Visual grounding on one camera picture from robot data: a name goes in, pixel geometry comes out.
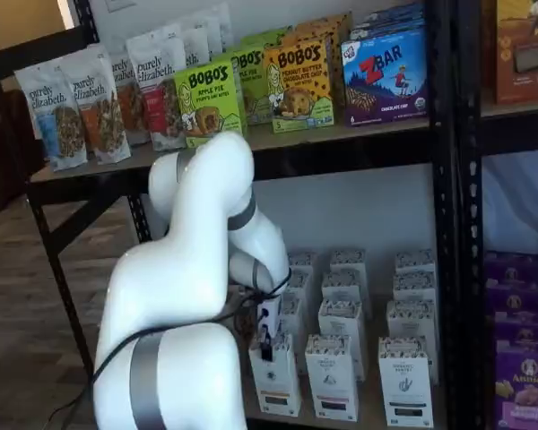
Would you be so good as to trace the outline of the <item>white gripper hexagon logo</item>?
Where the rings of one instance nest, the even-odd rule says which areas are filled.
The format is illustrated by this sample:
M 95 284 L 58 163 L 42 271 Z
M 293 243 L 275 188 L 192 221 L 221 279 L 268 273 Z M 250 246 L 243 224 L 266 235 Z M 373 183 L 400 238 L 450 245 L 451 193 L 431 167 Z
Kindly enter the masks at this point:
M 261 358 L 264 361 L 273 361 L 273 338 L 279 328 L 281 302 L 279 297 L 275 297 L 267 299 L 257 306 L 258 343 Z

